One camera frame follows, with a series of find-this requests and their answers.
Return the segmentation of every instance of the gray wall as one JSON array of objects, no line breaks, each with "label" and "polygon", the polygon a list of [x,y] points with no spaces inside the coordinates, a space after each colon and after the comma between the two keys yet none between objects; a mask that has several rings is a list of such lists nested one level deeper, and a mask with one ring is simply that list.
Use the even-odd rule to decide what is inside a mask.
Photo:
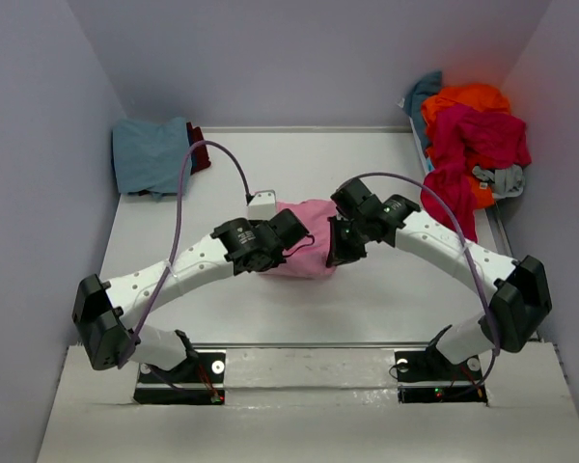
[{"label": "gray wall", "polygon": [[501,84],[547,0],[69,0],[130,116],[406,124],[426,71]]},{"label": "gray wall", "polygon": [[0,0],[0,463],[36,461],[78,280],[99,269],[121,105],[63,0]]},{"label": "gray wall", "polygon": [[516,254],[546,264],[554,312],[543,332],[560,346],[579,411],[579,0],[554,0],[504,90],[535,161],[504,208],[506,228]]}]

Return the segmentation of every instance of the blue cloth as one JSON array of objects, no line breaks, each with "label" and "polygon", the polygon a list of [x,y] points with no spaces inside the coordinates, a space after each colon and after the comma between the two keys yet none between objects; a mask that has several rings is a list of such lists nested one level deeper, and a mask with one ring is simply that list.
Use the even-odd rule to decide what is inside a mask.
[{"label": "blue cloth", "polygon": [[[120,193],[148,190],[155,198],[178,193],[182,160],[189,149],[186,119],[145,123],[125,119],[112,130],[114,171]],[[184,171],[186,186],[192,160]]]},{"label": "blue cloth", "polygon": [[421,141],[423,152],[425,152],[431,144],[431,141],[425,134],[427,124],[423,119],[421,106],[423,105],[423,101],[430,96],[439,94],[440,90],[442,90],[442,71],[437,70],[424,75],[405,96],[403,111],[412,118],[412,122],[414,122],[414,128],[416,129],[418,139]]}]

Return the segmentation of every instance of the pink towel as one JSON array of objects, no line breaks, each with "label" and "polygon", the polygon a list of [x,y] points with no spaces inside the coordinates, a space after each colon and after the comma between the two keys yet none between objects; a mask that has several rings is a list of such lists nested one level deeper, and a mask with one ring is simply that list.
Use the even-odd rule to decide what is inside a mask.
[{"label": "pink towel", "polygon": [[332,275],[336,267],[326,267],[326,258],[330,250],[330,224],[328,217],[337,215],[337,208],[332,201],[308,200],[300,204],[277,203],[277,210],[289,209],[315,239],[311,246],[300,246],[311,243],[311,238],[300,240],[293,248],[286,251],[291,255],[286,263],[268,270],[263,275],[283,275],[298,278],[323,278]]}]

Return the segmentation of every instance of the white table surface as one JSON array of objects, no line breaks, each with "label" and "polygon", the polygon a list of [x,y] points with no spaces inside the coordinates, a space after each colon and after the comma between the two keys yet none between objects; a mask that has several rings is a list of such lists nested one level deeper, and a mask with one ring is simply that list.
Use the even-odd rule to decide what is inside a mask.
[{"label": "white table surface", "polygon": [[[252,191],[274,189],[279,201],[329,198],[346,179],[369,171],[422,178],[411,133],[206,132],[240,160]],[[223,222],[244,216],[244,192],[234,165],[214,148],[212,167],[189,180],[179,248]],[[419,200],[412,185],[365,180],[380,199],[394,193]],[[101,278],[137,271],[167,258],[175,199],[122,196]],[[495,251],[491,229],[477,212],[480,243]],[[307,281],[241,275],[201,287],[154,313],[153,326],[181,329],[194,342],[428,341],[442,327],[481,310],[469,289],[430,264],[369,245],[369,256],[329,279]]]},{"label": "white table surface", "polygon": [[[134,404],[137,365],[93,371],[72,347],[38,462],[579,463],[579,420],[550,344],[502,354],[488,407],[399,404],[385,359],[355,350],[301,349],[278,367],[257,349],[228,351],[226,405],[201,407]],[[309,387],[284,388],[295,384]]]}]

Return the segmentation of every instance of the red cloth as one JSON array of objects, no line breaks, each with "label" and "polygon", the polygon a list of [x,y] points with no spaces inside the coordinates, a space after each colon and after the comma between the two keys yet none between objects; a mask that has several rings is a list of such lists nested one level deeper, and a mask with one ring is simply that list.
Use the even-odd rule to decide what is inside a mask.
[{"label": "red cloth", "polygon": [[[525,123],[514,116],[482,113],[463,104],[438,113],[431,159],[435,170],[427,175],[425,185],[451,208],[466,238],[477,241],[476,197],[465,177],[467,164],[474,162],[484,169],[506,169],[512,164],[527,166],[532,158],[525,128]],[[422,192],[421,200],[431,217],[453,229],[452,221],[429,193]]]},{"label": "red cloth", "polygon": [[[194,144],[195,142],[199,142],[204,140],[204,134],[202,133],[202,129],[200,127],[193,127],[192,123],[186,124],[186,132],[189,137],[189,142]],[[193,152],[193,167],[191,168],[191,174],[195,174],[196,172],[200,172],[203,169],[207,169],[211,166],[210,158],[208,157],[208,151],[206,149],[206,145],[203,147],[199,147]]]}]

